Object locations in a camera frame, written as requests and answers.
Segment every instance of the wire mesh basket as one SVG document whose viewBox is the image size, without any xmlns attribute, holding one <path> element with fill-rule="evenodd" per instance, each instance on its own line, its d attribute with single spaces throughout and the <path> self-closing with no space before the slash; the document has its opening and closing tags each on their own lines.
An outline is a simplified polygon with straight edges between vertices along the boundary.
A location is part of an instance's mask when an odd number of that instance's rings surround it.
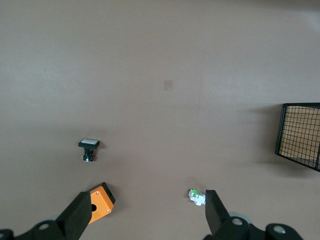
<svg viewBox="0 0 320 240">
<path fill-rule="evenodd" d="M 320 172 L 320 103 L 286 103 L 275 154 Z"/>
</svg>

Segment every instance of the black wire basket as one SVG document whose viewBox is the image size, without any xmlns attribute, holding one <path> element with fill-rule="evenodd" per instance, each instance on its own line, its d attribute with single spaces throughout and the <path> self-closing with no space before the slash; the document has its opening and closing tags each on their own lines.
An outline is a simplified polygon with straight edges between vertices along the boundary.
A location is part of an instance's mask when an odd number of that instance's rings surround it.
<svg viewBox="0 0 320 240">
<path fill-rule="evenodd" d="M 320 172 L 320 103 L 282 107 L 275 154 Z"/>
</svg>

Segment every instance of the orange box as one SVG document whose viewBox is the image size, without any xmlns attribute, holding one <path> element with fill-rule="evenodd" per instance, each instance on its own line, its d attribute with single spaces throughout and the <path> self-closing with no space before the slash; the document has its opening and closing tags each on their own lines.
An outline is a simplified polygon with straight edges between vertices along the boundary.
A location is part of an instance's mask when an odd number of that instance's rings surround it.
<svg viewBox="0 0 320 240">
<path fill-rule="evenodd" d="M 92 218 L 89 224 L 110 214 L 114 208 L 115 198 L 105 182 L 91 188 L 90 192 Z"/>
</svg>

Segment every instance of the metal grid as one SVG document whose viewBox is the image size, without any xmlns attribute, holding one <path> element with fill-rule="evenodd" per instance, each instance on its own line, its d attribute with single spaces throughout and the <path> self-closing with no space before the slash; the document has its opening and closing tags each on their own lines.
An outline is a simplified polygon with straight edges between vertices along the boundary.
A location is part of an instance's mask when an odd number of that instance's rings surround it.
<svg viewBox="0 0 320 240">
<path fill-rule="evenodd" d="M 286 103 L 275 153 L 320 172 L 320 103 Z"/>
</svg>

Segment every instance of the basket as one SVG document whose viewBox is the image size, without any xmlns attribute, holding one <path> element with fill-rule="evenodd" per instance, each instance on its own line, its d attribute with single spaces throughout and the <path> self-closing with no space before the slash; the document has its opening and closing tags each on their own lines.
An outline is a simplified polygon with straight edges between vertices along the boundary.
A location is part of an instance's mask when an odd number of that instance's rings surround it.
<svg viewBox="0 0 320 240">
<path fill-rule="evenodd" d="M 282 107 L 275 154 L 320 172 L 320 103 Z"/>
</svg>

